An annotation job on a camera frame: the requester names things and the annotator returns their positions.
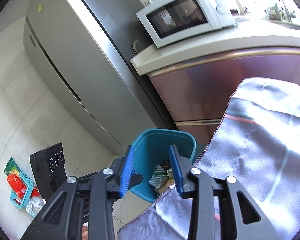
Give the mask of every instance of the microwave window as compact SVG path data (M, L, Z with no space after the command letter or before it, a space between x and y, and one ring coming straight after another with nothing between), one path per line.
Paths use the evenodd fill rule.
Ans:
M175 0L146 17L160 39L208 22L197 0Z

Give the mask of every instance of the gray towel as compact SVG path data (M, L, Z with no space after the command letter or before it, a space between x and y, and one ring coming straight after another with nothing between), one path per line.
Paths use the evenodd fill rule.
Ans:
M243 80L194 165L215 178L235 176L280 238L291 240L300 229L300 87L266 78ZM187 239L191 204L171 186L125 225L118 239ZM216 219L217 234L219 226Z

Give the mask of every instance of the black speaker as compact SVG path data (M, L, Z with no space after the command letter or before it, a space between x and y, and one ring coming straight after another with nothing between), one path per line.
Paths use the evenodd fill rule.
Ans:
M30 155L35 182L46 201L67 179L65 163L61 142Z

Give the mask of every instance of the microwave oven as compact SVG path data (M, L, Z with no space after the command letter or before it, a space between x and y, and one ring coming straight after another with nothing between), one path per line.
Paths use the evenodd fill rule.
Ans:
M156 0L136 14L158 48L235 25L223 0Z

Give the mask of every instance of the plastic bag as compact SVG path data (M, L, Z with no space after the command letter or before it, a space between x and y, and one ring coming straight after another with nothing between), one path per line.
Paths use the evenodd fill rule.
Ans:
M40 210L43 208L44 204L45 203L41 196L32 197L32 198L30 198L28 205L26 206L26 211L30 215L36 216L40 212Z

